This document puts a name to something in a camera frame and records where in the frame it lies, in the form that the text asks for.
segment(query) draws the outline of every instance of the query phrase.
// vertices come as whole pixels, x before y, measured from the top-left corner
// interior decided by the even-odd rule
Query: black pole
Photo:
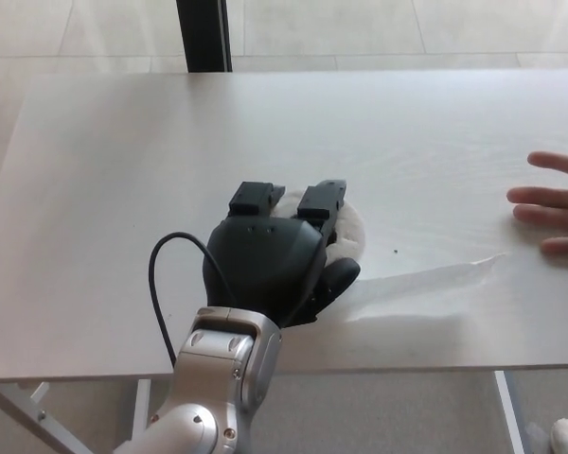
[[[231,72],[225,0],[176,0],[187,71]]]

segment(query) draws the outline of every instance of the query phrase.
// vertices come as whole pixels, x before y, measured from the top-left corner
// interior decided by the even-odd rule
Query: human hand
[[[532,166],[568,173],[568,156],[547,151],[528,155]],[[514,187],[507,199],[518,203],[513,216],[521,222],[568,231],[568,190],[548,187]],[[544,253],[568,253],[568,236],[548,238],[541,244]]]

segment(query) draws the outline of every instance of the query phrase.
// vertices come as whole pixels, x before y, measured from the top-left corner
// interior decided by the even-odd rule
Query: table leg
[[[93,454],[17,385],[0,384],[0,410],[59,454]]]
[[[494,379],[499,390],[513,454],[531,453],[532,449],[525,431],[522,406],[516,392],[513,374],[510,371],[495,371]]]
[[[148,428],[148,411],[150,408],[151,380],[139,380],[136,384],[136,401],[134,403],[133,440]]]
[[[176,0],[187,71],[231,72],[225,0]]]

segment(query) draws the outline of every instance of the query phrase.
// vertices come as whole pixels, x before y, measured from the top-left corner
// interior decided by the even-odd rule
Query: white shoe
[[[551,428],[551,447],[555,454],[568,454],[568,419],[559,419]]]

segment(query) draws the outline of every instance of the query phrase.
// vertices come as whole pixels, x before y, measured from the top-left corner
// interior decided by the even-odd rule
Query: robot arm
[[[325,267],[346,184],[308,188],[295,218],[271,218],[283,188],[243,183],[208,250],[235,295],[204,261],[208,305],[198,311],[153,424],[117,454],[250,454],[250,427],[275,371],[281,329],[311,323],[360,272]]]
[[[262,314],[199,310],[154,423],[117,454],[250,453],[250,426],[275,370],[281,334]]]

